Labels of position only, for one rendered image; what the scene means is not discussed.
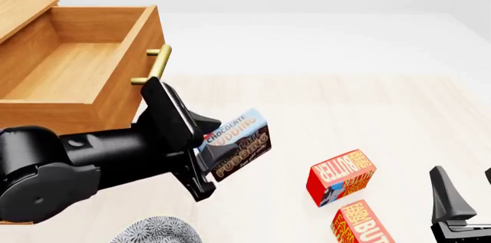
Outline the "wooden cabinet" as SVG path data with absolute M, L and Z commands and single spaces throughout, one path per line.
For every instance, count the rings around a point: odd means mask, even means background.
M 16 105 L 25 101 L 8 97 L 59 44 L 48 10 L 58 0 L 0 0 L 0 129 L 17 126 Z

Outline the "grey patterned bowl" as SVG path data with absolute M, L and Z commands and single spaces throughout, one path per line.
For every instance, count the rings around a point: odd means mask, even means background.
M 134 222 L 110 243 L 203 243 L 187 222 L 170 216 L 154 216 Z

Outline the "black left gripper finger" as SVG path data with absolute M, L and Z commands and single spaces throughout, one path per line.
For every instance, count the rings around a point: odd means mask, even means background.
M 201 116 L 187 110 L 186 127 L 191 133 L 211 133 L 222 125 L 220 120 Z
M 221 162 L 229 157 L 233 157 L 238 150 L 239 146 L 236 143 L 231 143 L 224 146 L 213 146 L 206 144 L 198 154 L 198 163 L 203 175 L 207 175 Z

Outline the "wooden drawer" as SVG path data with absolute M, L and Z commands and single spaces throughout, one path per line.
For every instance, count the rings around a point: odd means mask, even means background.
M 0 39 L 0 130 L 38 125 L 58 134 L 128 127 L 165 43 L 155 5 L 50 5 Z

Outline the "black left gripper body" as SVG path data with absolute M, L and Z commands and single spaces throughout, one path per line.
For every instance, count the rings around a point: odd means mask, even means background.
M 166 171 L 181 182 L 195 201 L 209 198 L 216 187 L 206 180 L 193 151 L 208 133 L 191 133 L 187 129 L 188 109 L 169 84 L 152 77 L 140 92 L 147 104 L 140 124 L 154 136 Z

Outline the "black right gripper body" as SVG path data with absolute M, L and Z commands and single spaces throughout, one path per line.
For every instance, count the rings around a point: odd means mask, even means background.
M 468 224 L 463 219 L 432 218 L 431 231 L 437 243 L 491 243 L 491 224 Z

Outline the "chocolate pudding box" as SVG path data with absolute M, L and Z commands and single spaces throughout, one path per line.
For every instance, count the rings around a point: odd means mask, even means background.
M 204 153 L 211 146 L 227 146 L 233 143 L 238 149 L 211 170 L 217 182 L 228 178 L 272 148 L 267 120 L 257 109 L 249 109 L 207 134 L 198 150 Z

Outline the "red butter box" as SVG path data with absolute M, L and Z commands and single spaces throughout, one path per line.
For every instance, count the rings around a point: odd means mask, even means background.
M 396 243 L 364 200 L 339 208 L 331 230 L 337 243 Z
M 311 166 L 306 189 L 321 208 L 364 189 L 375 171 L 377 168 L 367 155 L 359 149 L 352 150 Z

